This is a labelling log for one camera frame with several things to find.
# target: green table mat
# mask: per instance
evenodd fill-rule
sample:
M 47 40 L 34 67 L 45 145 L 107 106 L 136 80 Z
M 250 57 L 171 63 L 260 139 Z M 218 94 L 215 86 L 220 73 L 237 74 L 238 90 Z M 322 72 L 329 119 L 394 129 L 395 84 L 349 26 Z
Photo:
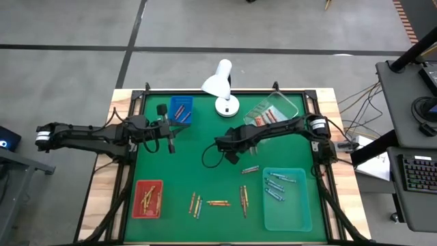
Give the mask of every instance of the green table mat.
M 305 113 L 301 94 L 285 94 Z M 167 140 L 160 140 L 160 150 L 151 154 L 139 146 L 134 185 L 138 180 L 162 180 L 163 200 L 160 219 L 133 219 L 132 198 L 126 225 L 126 242 L 326 242 L 326 234 L 316 179 L 311 175 L 313 160 L 309 142 L 299 135 L 269 139 L 258 146 L 258 154 L 249 151 L 240 154 L 240 162 L 232 165 L 226 159 L 214 169 L 201 164 L 202 152 L 224 135 L 229 127 L 244 124 L 244 115 L 261 102 L 266 94 L 239 94 L 240 110 L 232 118 L 222 118 L 214 109 L 215 97 L 193 95 L 193 123 L 175 139 L 175 154 L 169 154 Z M 145 114 L 155 120 L 156 106 L 162 103 L 169 108 L 171 95 L 147 97 Z M 149 147 L 154 148 L 153 141 Z M 216 147 L 206 153 L 207 165 L 221 157 Z M 259 165 L 260 171 L 242 175 L 242 169 Z M 262 204 L 262 169 L 264 167 L 299 167 L 306 171 L 307 188 L 313 229 L 310 232 L 272 232 L 264 227 Z M 246 185 L 249 197 L 247 218 L 243 217 L 239 187 Z M 203 200 L 228 200 L 230 207 L 211 207 L 205 202 L 199 219 L 189 214 L 193 192 Z

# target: teal plastic tray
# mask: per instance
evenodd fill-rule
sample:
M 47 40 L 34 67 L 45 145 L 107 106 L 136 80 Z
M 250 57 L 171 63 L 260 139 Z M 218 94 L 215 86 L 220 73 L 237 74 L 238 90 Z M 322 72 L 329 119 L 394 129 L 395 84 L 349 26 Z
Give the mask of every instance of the teal plastic tray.
M 269 173 L 283 174 L 296 183 L 286 182 L 271 176 Z M 309 211 L 307 177 L 302 168 L 272 168 L 266 167 L 262 172 L 264 225 L 270 231 L 309 232 L 313 229 Z M 284 187 L 282 193 L 266 185 L 265 178 L 273 180 Z M 280 202 L 264 191 L 269 188 L 285 199 Z

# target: keyboard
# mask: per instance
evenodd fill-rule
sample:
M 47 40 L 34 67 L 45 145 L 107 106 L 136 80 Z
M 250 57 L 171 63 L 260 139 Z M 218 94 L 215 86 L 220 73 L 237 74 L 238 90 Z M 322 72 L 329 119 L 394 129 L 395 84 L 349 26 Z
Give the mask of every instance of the keyboard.
M 424 156 L 400 155 L 404 166 L 404 189 L 437 193 L 437 159 Z

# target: gray floor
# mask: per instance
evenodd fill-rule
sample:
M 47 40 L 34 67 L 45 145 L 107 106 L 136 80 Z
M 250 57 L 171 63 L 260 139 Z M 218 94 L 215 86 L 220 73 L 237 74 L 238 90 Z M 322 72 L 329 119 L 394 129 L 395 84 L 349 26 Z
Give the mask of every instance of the gray floor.
M 0 44 L 126 46 L 140 0 L 0 2 Z M 402 51 L 410 43 L 391 0 L 149 0 L 137 46 L 241 47 Z M 36 152 L 35 129 L 48 122 L 102 124 L 124 52 L 0 50 L 0 125 L 21 134 L 18 152 L 57 166 L 54 176 L 35 175 L 12 240 L 32 245 L 72 241 L 95 154 L 78 150 Z M 218 61 L 230 59 L 234 87 L 333 87 L 337 99 L 377 81 L 374 64 L 396 57 L 133 53 L 124 88 L 199 87 Z M 344 109 L 351 102 L 340 105 Z M 392 126 L 384 115 L 368 124 L 379 133 Z M 352 120 L 360 105 L 343 114 Z M 361 122 L 377 115 L 371 109 Z M 365 129 L 362 133 L 374 134 Z M 388 221 L 388 195 L 363 194 L 373 239 L 432 245 Z

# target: blue container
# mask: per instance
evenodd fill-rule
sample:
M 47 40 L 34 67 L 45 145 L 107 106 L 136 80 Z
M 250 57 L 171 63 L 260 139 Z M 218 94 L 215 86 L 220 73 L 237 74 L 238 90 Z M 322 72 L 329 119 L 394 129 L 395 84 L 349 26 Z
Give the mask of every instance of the blue container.
M 169 119 L 176 122 L 191 124 L 191 119 L 193 118 L 193 101 L 194 98 L 192 96 L 172 96 L 170 98 Z M 175 114 L 182 105 L 184 105 L 185 108 L 179 118 L 176 119 Z M 188 113 L 190 113 L 190 115 L 184 122 L 182 122 Z

